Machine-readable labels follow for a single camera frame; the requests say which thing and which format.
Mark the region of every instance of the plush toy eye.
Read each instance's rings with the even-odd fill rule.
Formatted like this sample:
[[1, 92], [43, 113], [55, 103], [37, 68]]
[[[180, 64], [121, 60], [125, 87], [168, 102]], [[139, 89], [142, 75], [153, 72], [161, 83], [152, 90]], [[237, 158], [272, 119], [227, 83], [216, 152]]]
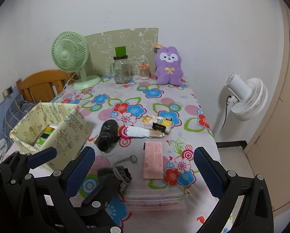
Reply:
[[165, 52], [160, 53], [160, 59], [166, 60], [168, 58], [168, 55]]
[[172, 54], [171, 54], [171, 58], [172, 58], [174, 61], [178, 61], [178, 56], [177, 56], [175, 53], [172, 53]]

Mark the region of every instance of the black cord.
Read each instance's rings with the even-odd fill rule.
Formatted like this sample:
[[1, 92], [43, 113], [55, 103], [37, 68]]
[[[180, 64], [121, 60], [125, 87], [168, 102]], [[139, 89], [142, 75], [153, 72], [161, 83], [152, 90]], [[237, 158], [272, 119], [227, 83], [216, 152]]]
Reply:
[[225, 114], [225, 121], [223, 122], [222, 128], [224, 127], [227, 119], [227, 107], [228, 107], [228, 99], [231, 98], [231, 95], [228, 95], [227, 101], [226, 101], [226, 114]]

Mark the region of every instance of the blue gripper pad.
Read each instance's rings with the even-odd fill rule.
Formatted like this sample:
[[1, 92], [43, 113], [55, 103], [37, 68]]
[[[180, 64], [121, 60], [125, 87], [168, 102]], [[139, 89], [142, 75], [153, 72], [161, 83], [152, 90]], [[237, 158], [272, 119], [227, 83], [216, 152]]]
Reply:
[[63, 170], [64, 174], [68, 177], [65, 180], [65, 196], [70, 198], [77, 194], [81, 184], [83, 183], [85, 177], [87, 176], [92, 164], [95, 160], [94, 149], [90, 146], [86, 146], [78, 157], [74, 160], [76, 161], [76, 166], [74, 167], [74, 161], [69, 162], [66, 168]]
[[195, 149], [193, 159], [212, 196], [221, 199], [228, 183], [225, 169], [203, 147]]
[[38, 166], [41, 166], [44, 163], [47, 163], [49, 160], [52, 160], [56, 157], [57, 151], [54, 147], [42, 150], [41, 152], [35, 153], [28, 157], [26, 166], [35, 169]]

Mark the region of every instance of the pink package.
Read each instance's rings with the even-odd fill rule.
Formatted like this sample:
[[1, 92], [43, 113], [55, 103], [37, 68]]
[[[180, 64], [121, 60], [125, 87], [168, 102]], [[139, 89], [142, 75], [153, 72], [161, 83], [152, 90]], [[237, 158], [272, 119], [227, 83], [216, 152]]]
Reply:
[[146, 142], [144, 159], [144, 179], [163, 179], [162, 143]]

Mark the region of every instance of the black baseboard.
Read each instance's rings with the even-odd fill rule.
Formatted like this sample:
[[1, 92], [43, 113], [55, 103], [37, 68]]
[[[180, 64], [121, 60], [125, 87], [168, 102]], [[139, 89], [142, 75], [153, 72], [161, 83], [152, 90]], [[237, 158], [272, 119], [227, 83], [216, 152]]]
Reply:
[[216, 145], [217, 145], [217, 148], [242, 146], [244, 150], [245, 147], [247, 146], [247, 143], [245, 140], [241, 140], [241, 141], [231, 141], [231, 142], [217, 142]]

